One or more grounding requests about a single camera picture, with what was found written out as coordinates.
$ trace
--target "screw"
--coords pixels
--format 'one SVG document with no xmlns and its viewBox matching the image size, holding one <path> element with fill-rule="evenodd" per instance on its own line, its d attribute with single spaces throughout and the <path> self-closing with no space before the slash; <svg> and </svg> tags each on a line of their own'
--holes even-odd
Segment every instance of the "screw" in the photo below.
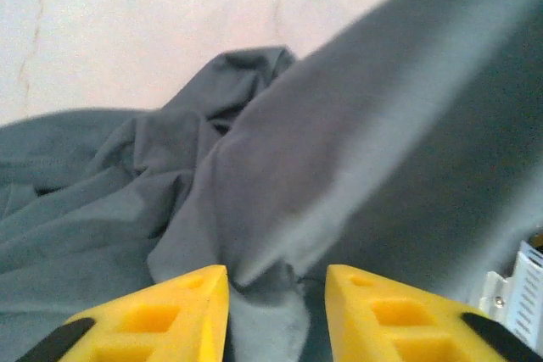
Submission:
<svg viewBox="0 0 543 362">
<path fill-rule="evenodd" d="M 496 296 L 494 297 L 494 304 L 498 309 L 502 309 L 503 306 L 506 305 L 506 302 L 500 296 Z"/>
</svg>

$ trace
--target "gray cloth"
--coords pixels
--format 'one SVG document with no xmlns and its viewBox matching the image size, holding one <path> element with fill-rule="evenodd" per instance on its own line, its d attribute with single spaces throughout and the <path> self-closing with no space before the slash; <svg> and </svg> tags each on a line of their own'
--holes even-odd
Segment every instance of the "gray cloth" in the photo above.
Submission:
<svg viewBox="0 0 543 362">
<path fill-rule="evenodd" d="M 543 220 L 543 0 L 391 0 L 304 61 L 220 56 L 154 112 L 0 130 L 0 360 L 210 264 L 225 360 L 330 360 L 327 265 L 466 300 Z"/>
</svg>

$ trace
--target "yellow plastic part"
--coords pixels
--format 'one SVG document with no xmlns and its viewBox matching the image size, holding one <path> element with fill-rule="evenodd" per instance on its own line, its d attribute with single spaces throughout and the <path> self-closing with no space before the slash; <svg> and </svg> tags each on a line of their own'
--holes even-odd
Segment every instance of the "yellow plastic part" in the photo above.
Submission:
<svg viewBox="0 0 543 362">
<path fill-rule="evenodd" d="M 60 362 L 221 361 L 228 317 L 224 266 L 213 265 L 88 309 L 96 324 Z"/>
<path fill-rule="evenodd" d="M 326 313 L 335 362 L 505 361 L 461 319 L 483 315 L 345 265 L 328 267 Z"/>
</svg>

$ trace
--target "gray fabric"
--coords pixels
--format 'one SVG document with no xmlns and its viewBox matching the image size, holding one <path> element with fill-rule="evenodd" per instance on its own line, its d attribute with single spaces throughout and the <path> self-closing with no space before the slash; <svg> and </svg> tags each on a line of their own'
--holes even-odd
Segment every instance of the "gray fabric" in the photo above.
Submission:
<svg viewBox="0 0 543 362">
<path fill-rule="evenodd" d="M 466 300 L 543 219 L 542 6 L 391 0 L 296 64 L 220 56 L 159 111 L 1 129 L 0 360 L 215 263 L 226 360 L 329 360 L 331 263 Z"/>
</svg>

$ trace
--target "white surface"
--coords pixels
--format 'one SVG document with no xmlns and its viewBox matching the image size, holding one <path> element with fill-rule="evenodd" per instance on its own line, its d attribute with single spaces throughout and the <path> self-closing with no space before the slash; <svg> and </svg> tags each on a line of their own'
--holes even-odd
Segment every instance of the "white surface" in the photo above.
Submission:
<svg viewBox="0 0 543 362">
<path fill-rule="evenodd" d="M 312 52 L 383 0 L 0 0 L 0 124 L 157 108 L 218 53 Z"/>
</svg>

